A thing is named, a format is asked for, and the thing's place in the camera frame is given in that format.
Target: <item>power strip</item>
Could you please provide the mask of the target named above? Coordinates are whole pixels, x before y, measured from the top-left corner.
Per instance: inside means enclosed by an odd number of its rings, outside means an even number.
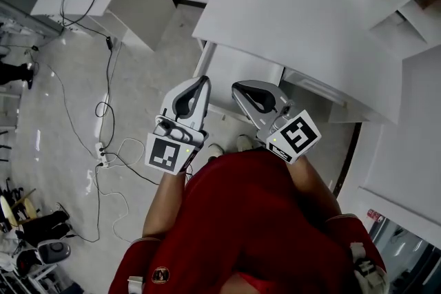
[[[103,167],[109,167],[109,162],[104,154],[104,146],[102,143],[95,144],[96,156],[99,162],[103,163]]]

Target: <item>open drawer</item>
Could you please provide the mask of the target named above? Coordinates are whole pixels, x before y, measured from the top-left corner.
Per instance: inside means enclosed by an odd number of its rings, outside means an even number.
[[[240,50],[207,42],[194,77],[207,75],[212,84],[208,109],[249,123],[232,98],[232,84],[260,80],[279,85],[284,67]]]

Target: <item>black pants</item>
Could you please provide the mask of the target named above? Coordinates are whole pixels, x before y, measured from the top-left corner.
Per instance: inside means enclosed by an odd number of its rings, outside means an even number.
[[[68,220],[66,213],[55,211],[48,216],[23,223],[24,239],[32,246],[37,246],[44,240],[61,239],[70,230],[64,223],[66,220]]]
[[[5,85],[10,81],[26,81],[32,78],[32,71],[28,70],[26,64],[15,66],[0,63],[0,85]]]

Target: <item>gray floor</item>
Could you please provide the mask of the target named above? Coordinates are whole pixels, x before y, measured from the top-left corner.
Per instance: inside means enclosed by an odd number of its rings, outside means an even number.
[[[201,51],[191,34],[201,11],[179,6],[154,54],[122,46],[111,84],[116,131],[110,150],[117,151],[124,138],[145,142],[147,133],[154,128],[154,117],[159,113],[165,93],[192,77]],[[106,93],[108,54],[101,36],[91,39],[67,33],[62,39],[41,48],[38,55],[38,61],[50,65],[63,81],[73,125],[92,152],[101,126],[101,119],[95,116],[94,108]],[[7,61],[15,63],[26,60],[23,50],[15,50],[14,55],[7,58]],[[111,125],[112,119],[106,116],[101,133],[104,142],[110,138]],[[309,158],[327,185],[335,184],[353,125],[320,124],[318,127],[323,138],[309,152]],[[208,114],[205,128],[210,134],[206,146],[215,142],[228,151],[234,150],[239,134],[254,134],[251,125],[228,117],[223,120],[213,113]],[[128,162],[136,162],[141,152],[142,147],[138,143],[128,140],[121,156]],[[205,159],[203,150],[193,163],[194,171],[205,163]],[[23,90],[17,141],[11,160],[13,181],[26,189],[37,188],[32,199],[44,213],[53,210],[56,202],[62,202],[70,212],[74,229],[87,239],[96,239],[97,197],[92,184],[96,160],[73,134],[63,105],[61,84],[44,64],[41,64],[32,90]],[[4,180],[9,173],[6,170],[8,166],[0,165],[0,168]],[[144,165],[143,157],[134,168],[156,182],[161,179],[159,171]],[[104,193],[119,191],[127,199],[130,213],[115,224],[116,233],[129,241],[139,237],[156,186],[124,167],[100,170],[99,185]],[[118,239],[112,232],[114,221],[126,212],[124,200],[114,194],[103,196],[101,201],[100,241],[89,244],[79,238],[69,239],[72,255],[62,265],[73,280],[94,294],[107,293],[128,247],[127,242]]]

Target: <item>white table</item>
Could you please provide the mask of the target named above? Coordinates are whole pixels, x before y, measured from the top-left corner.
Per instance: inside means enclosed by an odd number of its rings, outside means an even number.
[[[91,2],[65,0],[66,17],[78,19]],[[46,15],[61,22],[60,7],[61,0],[38,0],[31,15]],[[154,50],[174,9],[172,0],[96,0],[80,23],[94,30],[103,28],[126,43],[143,43]]]
[[[402,62],[365,28],[365,2],[209,0],[193,36],[281,65],[282,79],[351,106],[368,120],[396,123]]]

